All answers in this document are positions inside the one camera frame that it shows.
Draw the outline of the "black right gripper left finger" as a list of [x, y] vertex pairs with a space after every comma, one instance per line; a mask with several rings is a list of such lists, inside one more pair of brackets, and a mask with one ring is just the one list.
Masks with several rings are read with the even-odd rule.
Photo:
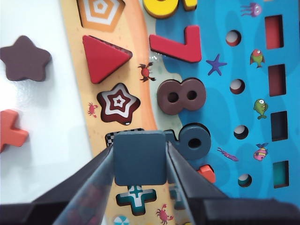
[[113, 181], [113, 148], [107, 147], [35, 203], [65, 203], [54, 225], [100, 225]]

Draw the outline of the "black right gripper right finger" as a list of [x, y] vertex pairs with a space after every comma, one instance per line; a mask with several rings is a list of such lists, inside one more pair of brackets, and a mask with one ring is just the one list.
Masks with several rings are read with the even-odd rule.
[[272, 225], [270, 201], [233, 199], [198, 174], [169, 142], [168, 179], [176, 184], [194, 225]]

